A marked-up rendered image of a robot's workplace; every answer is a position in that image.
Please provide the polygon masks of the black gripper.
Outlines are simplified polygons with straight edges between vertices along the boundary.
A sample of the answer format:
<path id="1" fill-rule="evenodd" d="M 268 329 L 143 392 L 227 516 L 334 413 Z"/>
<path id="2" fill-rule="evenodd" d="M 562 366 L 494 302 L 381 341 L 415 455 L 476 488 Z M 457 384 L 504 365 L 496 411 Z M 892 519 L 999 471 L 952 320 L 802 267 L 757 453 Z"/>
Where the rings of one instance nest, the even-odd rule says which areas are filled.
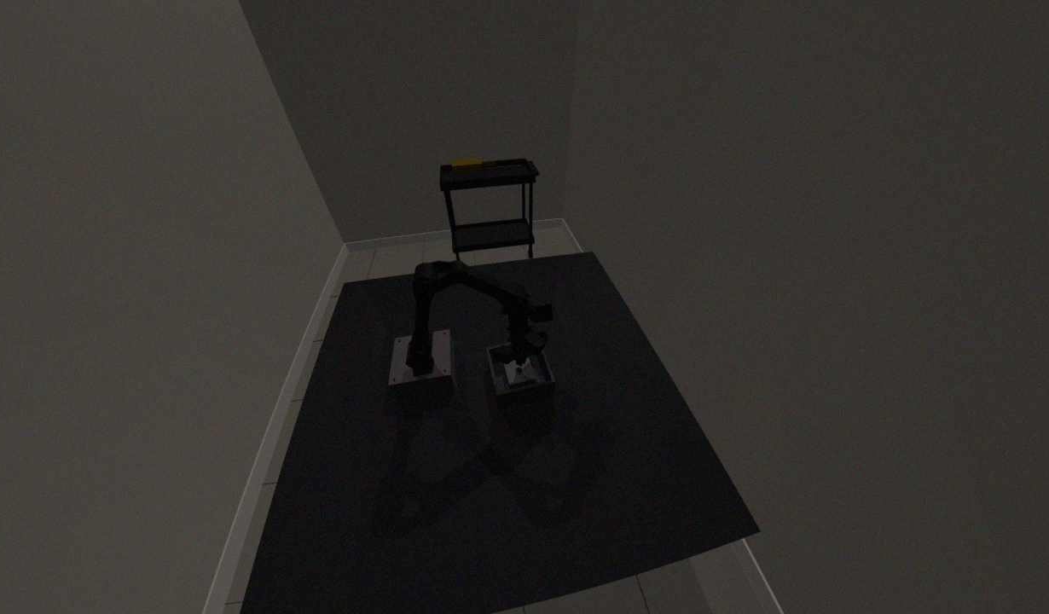
<path id="1" fill-rule="evenodd" d="M 527 334 L 530 327 L 532 329 L 532 332 L 535 333 L 536 332 L 540 333 L 541 331 L 544 331 L 543 329 L 536 327 L 535 325 L 532 326 L 527 325 L 522 329 L 513 329 L 508 326 L 507 330 L 510 331 L 510 337 L 508 338 L 508 341 L 512 342 L 512 344 L 509 345 L 508 347 L 501 345 L 500 347 L 497 347 L 497 350 L 493 350 L 493 358 L 497 359 L 497 361 L 502 362 L 502 364 L 510 364 L 510 362 L 512 362 L 514 359 L 514 361 L 516 361 L 517 364 L 519 364 L 519 366 L 522 367 L 522 364 L 527 362 L 527 355 L 529 353 L 529 350 L 527 350 L 527 347 L 524 347 L 524 350 L 520 350 L 519 340 L 522 335 L 522 332 Z"/>

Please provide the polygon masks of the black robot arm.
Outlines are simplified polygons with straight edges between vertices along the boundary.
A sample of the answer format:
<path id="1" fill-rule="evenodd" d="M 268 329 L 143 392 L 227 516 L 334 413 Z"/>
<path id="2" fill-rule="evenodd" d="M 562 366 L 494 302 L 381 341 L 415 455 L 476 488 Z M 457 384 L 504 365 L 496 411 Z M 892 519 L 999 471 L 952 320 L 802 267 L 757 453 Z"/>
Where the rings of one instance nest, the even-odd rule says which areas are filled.
<path id="1" fill-rule="evenodd" d="M 446 275 L 438 277 L 440 272 L 445 272 Z M 501 313 L 508 314 L 510 327 L 522 329 L 527 326 L 527 316 L 533 323 L 554 319 L 552 304 L 549 300 L 532 302 L 524 287 L 513 282 L 500 282 L 495 277 L 485 275 L 478 269 L 467 267 L 461 260 L 418 264 L 413 276 L 413 295 L 418 302 L 415 330 L 408 344 L 407 361 L 405 361 L 405 365 L 412 367 L 413 376 L 432 374 L 432 332 L 427 330 L 430 303 L 435 293 L 455 283 L 472 287 L 473 290 L 495 297 L 502 304 Z M 520 350 L 527 347 L 535 355 L 542 352 L 548 342 L 548 336 L 544 331 L 538 333 L 532 332 L 531 327 L 527 334 L 522 332 L 519 340 Z"/>

